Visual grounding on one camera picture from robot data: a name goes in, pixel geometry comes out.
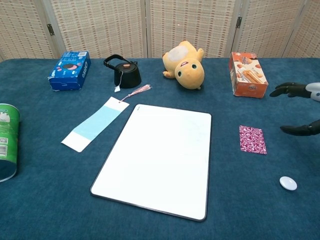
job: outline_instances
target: whiteboard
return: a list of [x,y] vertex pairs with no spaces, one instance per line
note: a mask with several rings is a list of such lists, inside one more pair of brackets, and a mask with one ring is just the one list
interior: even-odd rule
[[90,192],[178,217],[206,218],[211,115],[138,104]]

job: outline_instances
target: yellow plush toy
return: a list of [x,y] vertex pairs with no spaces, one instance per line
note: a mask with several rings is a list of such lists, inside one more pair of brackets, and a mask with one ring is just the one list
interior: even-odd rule
[[190,42],[182,41],[163,55],[166,69],[163,75],[169,79],[176,78],[186,89],[200,89],[205,79],[205,71],[201,65],[203,56],[202,48],[197,51]]

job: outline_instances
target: screen hinge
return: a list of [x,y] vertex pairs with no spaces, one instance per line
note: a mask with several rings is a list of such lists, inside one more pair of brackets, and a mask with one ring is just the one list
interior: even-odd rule
[[238,16],[238,19],[237,19],[236,25],[235,25],[235,28],[236,28],[236,29],[239,29],[239,28],[240,28],[241,21],[242,21],[242,16]]
[[46,26],[47,26],[47,28],[49,30],[50,36],[55,35],[55,32],[54,32],[54,29],[52,28],[52,25],[51,24],[47,24]]

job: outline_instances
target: teapot handle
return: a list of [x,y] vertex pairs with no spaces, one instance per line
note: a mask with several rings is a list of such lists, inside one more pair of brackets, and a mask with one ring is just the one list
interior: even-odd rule
[[120,55],[118,55],[118,54],[113,54],[113,55],[107,57],[107,58],[103,61],[103,64],[104,64],[106,67],[108,67],[108,68],[110,68],[110,69],[113,69],[113,70],[116,70],[116,71],[119,71],[119,70],[118,70],[115,66],[113,66],[113,65],[111,65],[111,64],[108,63],[108,62],[111,61],[112,59],[120,59],[120,60],[126,61],[126,62],[129,63],[129,64],[132,64],[131,61],[125,59],[124,57],[122,57],[122,56],[120,56]]

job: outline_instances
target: blue cookie box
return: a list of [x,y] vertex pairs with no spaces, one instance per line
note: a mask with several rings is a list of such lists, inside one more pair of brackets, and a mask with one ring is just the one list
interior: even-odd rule
[[48,76],[52,90],[81,89],[90,65],[88,51],[66,51]]

